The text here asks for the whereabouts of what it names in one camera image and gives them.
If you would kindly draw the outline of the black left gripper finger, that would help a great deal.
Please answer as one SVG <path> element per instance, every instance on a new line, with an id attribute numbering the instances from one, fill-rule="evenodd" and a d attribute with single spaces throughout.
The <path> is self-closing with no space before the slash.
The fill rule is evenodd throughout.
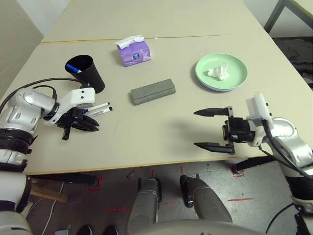
<path id="1" fill-rule="evenodd" d="M 81 131 L 86 131 L 86 132 L 95 132 L 98 131 L 98 126 L 99 124 L 95 124 L 95 123 L 82 123 L 82 122 L 73 122 L 72 123 L 72 128 L 81 130 Z"/>
<path id="2" fill-rule="evenodd" d="M 96 120 L 86 115 L 83 115 L 83 124 L 89 125 L 89 126 L 95 126 L 95 127 L 99 126 Z"/>

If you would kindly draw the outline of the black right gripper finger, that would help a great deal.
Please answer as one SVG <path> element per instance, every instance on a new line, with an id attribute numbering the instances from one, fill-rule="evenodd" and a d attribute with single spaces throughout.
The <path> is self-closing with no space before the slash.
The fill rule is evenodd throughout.
<path id="1" fill-rule="evenodd" d="M 231 146 L 228 145 L 222 146 L 213 142 L 195 142 L 194 145 L 210 152 L 231 154 Z"/>
<path id="2" fill-rule="evenodd" d="M 203 117 L 228 116 L 228 108 L 207 108 L 195 111 L 194 115 Z"/>

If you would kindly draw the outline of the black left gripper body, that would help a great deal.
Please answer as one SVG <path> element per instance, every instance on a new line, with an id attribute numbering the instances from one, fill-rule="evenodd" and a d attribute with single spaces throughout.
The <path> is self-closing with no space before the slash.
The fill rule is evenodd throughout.
<path id="1" fill-rule="evenodd" d="M 56 122 L 56 125 L 64 129 L 62 140 L 67 141 L 69 139 L 71 128 L 85 131 L 86 128 L 82 123 L 83 110 L 72 108 L 67 113 L 61 116 Z"/>

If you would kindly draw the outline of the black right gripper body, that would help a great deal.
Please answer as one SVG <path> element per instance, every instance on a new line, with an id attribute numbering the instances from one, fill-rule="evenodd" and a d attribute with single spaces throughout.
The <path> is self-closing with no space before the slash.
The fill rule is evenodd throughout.
<path id="1" fill-rule="evenodd" d="M 223 138 L 228 143 L 222 147 L 222 153 L 235 154 L 235 143 L 252 142 L 255 131 L 250 129 L 249 122 L 241 117 L 234 117 L 231 106 L 223 108 L 223 115 L 228 116 L 228 120 L 222 126 Z"/>

